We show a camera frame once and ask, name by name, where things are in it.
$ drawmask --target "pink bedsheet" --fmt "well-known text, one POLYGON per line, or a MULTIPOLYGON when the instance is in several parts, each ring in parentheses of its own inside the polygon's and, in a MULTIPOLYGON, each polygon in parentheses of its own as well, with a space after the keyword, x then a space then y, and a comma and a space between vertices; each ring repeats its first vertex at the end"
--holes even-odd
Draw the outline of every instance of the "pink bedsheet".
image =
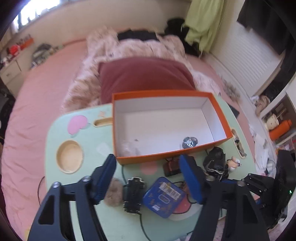
MULTIPOLYGON (((39 207, 37 188, 44 176, 44 148, 48 129, 60 115, 61 103, 85 55, 86 43, 73 43, 33 69, 11 114, 2 155, 2 189, 8 219, 21 238, 24 238, 25 230, 30 228, 39 207)), ((193 68, 222 86, 221 79, 209 65, 195 57, 188 58, 193 68)), ((254 153, 246 117, 225 93, 222 93, 222 97, 241 112, 238 122, 254 153)), ((45 183, 42 182, 41 200, 45 193, 45 183)))

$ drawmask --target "blue gripper pad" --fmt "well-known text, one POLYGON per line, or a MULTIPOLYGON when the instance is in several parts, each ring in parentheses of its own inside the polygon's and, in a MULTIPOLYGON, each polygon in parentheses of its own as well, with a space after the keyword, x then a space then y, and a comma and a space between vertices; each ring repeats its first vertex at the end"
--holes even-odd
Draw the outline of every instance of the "blue gripper pad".
POLYGON ((206 194, 203 187, 206 179, 202 168, 196 165, 194 157, 188 155, 180 155, 179 166, 191 196, 197 203, 204 204, 206 194))
POLYGON ((94 204, 99 204, 104 199, 109 188, 110 182, 116 170, 116 158, 113 154, 109 154, 104 164, 97 167, 91 175, 92 188, 90 197, 94 204))

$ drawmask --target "ceramic cup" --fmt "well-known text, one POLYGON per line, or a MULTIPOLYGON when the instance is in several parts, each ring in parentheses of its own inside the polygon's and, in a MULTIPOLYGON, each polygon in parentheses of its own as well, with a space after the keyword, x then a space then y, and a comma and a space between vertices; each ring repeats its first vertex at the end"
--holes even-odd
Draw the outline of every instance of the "ceramic cup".
POLYGON ((273 130, 274 128, 278 127, 278 125, 279 125, 279 121, 275 114, 269 117, 267 119, 267 122, 265 123, 266 130, 268 131, 273 130))

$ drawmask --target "pink sticker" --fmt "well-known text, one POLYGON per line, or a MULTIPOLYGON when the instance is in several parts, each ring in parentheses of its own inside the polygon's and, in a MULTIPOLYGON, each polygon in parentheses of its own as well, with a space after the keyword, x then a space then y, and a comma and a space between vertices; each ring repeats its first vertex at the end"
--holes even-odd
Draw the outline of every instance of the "pink sticker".
POLYGON ((188 202, 187 197, 185 196, 180 202, 178 207, 174 210, 174 214, 181 214, 187 212, 191 207, 191 204, 188 202))
POLYGON ((157 171, 156 161, 144 162, 141 164, 141 172, 145 175, 153 175, 157 171))
POLYGON ((83 115, 76 115, 71 118, 68 123, 68 133, 75 135, 80 129, 85 129, 88 126, 87 118, 83 115))

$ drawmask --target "drawer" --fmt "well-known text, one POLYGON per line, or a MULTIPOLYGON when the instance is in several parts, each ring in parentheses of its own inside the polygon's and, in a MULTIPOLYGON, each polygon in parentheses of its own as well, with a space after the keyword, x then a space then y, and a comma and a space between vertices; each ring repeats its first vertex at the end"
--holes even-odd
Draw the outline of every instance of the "drawer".
POLYGON ((15 98, 17 98, 18 93, 22 87, 22 84, 24 83, 24 77, 22 74, 15 77, 13 80, 11 80, 6 87, 9 89, 9 91, 13 94, 15 98))
POLYGON ((6 85, 9 81, 11 81, 14 77, 20 74, 20 68, 16 61, 13 61, 7 68, 1 71, 1 79, 3 83, 6 85))

